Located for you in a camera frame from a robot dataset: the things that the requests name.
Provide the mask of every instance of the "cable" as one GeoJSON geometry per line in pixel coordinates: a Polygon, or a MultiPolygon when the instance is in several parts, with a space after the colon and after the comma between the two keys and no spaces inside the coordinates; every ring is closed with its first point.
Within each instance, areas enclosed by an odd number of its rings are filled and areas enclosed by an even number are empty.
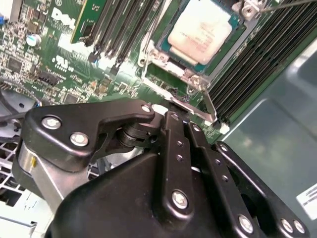
{"type": "Polygon", "coordinates": [[[12,85],[16,86],[17,88],[20,88],[21,90],[25,91],[27,93],[27,95],[32,98],[33,100],[35,100],[39,106],[41,107],[42,106],[42,102],[40,99],[38,99],[30,90],[28,90],[26,87],[24,87],[23,85],[13,81],[12,79],[9,79],[9,78],[3,78],[3,77],[0,77],[0,81],[1,82],[9,82],[11,83],[12,85]]]}
{"type": "Polygon", "coordinates": [[[284,3],[280,6],[272,6],[272,7],[265,8],[265,9],[261,10],[261,12],[275,11],[275,10],[289,8],[289,7],[293,7],[293,6],[298,6],[298,5],[302,5],[305,3],[311,3],[311,2],[315,2],[315,1],[317,1],[317,0],[299,0],[299,1],[291,2],[291,3],[284,3]]]}
{"type": "Polygon", "coordinates": [[[13,120],[13,119],[21,119],[21,118],[24,118],[25,115],[26,115],[26,112],[3,116],[3,117],[0,117],[0,122],[13,120]]]}

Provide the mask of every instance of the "green circuit board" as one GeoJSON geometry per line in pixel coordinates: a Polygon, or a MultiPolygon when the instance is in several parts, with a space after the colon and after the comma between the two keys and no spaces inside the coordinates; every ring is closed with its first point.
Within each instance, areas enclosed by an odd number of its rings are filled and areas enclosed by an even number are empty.
{"type": "MultiPolygon", "coordinates": [[[[92,2],[91,0],[25,0],[20,21],[8,23],[0,28],[0,75],[23,84],[37,97],[52,105],[111,101],[121,98],[139,98],[151,103],[161,103],[162,97],[142,84],[140,79],[142,68],[137,65],[141,39],[149,29],[155,11],[147,19],[142,34],[137,37],[128,59],[123,63],[118,74],[112,75],[110,69],[113,62],[101,60],[98,64],[93,64],[87,61],[92,47],[85,47],[84,43],[80,42],[81,35],[75,30],[83,24],[87,15],[92,21],[97,20],[97,13],[93,15],[91,12],[83,11],[83,6],[91,4],[92,7],[92,2]],[[41,10],[41,15],[34,16],[38,9],[41,10]],[[42,42],[37,47],[30,47],[25,41],[30,23],[37,27],[37,32],[41,36],[42,42]],[[10,68],[11,58],[21,62],[19,69],[10,68]],[[35,66],[39,70],[58,76],[60,79],[58,84],[48,86],[34,80],[32,70],[35,66]]],[[[157,0],[155,6],[158,7],[159,3],[160,1],[157,0]]],[[[171,5],[177,3],[178,0],[171,1],[171,5]]],[[[236,53],[223,67],[215,81],[235,61],[248,41],[269,18],[270,14],[261,16],[257,26],[237,48],[236,53]]],[[[156,29],[156,33],[163,28],[164,19],[156,29]]],[[[214,64],[208,68],[209,73],[244,31],[243,25],[236,29],[230,41],[226,42],[216,55],[214,64]]],[[[147,78],[164,89],[177,88],[179,96],[186,94],[184,82],[154,65],[149,65],[147,78]]],[[[198,93],[191,97],[190,102],[193,106],[198,106],[201,100],[202,96],[198,93]]],[[[204,129],[210,143],[219,137],[219,132],[211,126],[206,126],[201,119],[193,117],[192,120],[204,129]]]]}

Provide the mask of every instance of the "gray metal panel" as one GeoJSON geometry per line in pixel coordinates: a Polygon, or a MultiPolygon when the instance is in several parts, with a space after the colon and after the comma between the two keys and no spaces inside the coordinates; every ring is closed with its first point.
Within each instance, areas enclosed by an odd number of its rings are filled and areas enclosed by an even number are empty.
{"type": "Polygon", "coordinates": [[[236,120],[223,140],[302,219],[296,196],[317,183],[317,39],[236,120]]]}

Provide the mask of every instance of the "screw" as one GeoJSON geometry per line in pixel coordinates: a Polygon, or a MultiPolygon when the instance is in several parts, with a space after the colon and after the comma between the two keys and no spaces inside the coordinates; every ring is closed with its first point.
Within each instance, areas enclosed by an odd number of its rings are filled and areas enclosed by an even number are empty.
{"type": "Polygon", "coordinates": [[[242,228],[249,234],[251,234],[253,232],[253,226],[252,223],[249,221],[248,218],[246,218],[243,215],[239,216],[239,222],[240,225],[242,226],[242,228]]]}
{"type": "Polygon", "coordinates": [[[188,206],[188,200],[185,194],[180,191],[173,192],[172,200],[179,209],[185,209],[188,206]]]}
{"type": "Polygon", "coordinates": [[[47,117],[42,120],[42,125],[50,130],[56,130],[60,128],[61,123],[58,119],[53,117],[47,117]]]}
{"type": "Polygon", "coordinates": [[[150,107],[148,105],[142,105],[142,110],[149,113],[151,111],[150,107]]]}
{"type": "Polygon", "coordinates": [[[181,142],[181,141],[178,141],[178,142],[177,142],[177,145],[178,145],[179,147],[183,147],[184,143],[181,142]]]}
{"type": "Polygon", "coordinates": [[[84,133],[76,132],[71,135],[70,141],[77,146],[84,147],[88,145],[88,136],[86,136],[84,133]]]}
{"type": "Polygon", "coordinates": [[[173,114],[171,115],[171,117],[174,118],[175,120],[179,120],[178,115],[176,115],[175,113],[173,113],[173,114]]]}
{"type": "Polygon", "coordinates": [[[281,223],[283,224],[283,227],[289,232],[289,233],[293,233],[293,228],[291,226],[291,224],[289,224],[288,221],[286,221],[285,219],[281,220],[281,223]]]}
{"type": "Polygon", "coordinates": [[[299,221],[294,220],[294,225],[295,225],[296,229],[297,229],[300,233],[302,233],[302,234],[305,233],[305,229],[304,229],[304,227],[302,226],[302,224],[299,223],[299,221]]]}
{"type": "Polygon", "coordinates": [[[227,147],[225,147],[224,145],[220,145],[220,147],[221,147],[224,151],[228,151],[227,147]]]}
{"type": "Polygon", "coordinates": [[[177,155],[177,156],[176,156],[176,159],[177,159],[179,162],[182,162],[182,161],[183,161],[183,156],[177,155]]]}
{"type": "Polygon", "coordinates": [[[193,128],[195,131],[201,131],[201,129],[199,128],[199,126],[197,126],[196,124],[193,125],[193,128]]]}

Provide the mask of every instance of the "motherboard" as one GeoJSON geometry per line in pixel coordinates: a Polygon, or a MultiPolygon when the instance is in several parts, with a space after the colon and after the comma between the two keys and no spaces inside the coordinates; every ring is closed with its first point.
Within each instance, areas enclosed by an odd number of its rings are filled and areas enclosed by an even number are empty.
{"type": "Polygon", "coordinates": [[[9,14],[0,6],[0,87],[30,92],[43,105],[172,97],[210,143],[223,133],[216,121],[229,125],[220,114],[204,116],[215,110],[212,89],[282,13],[261,14],[275,0],[8,2],[9,14]]]}

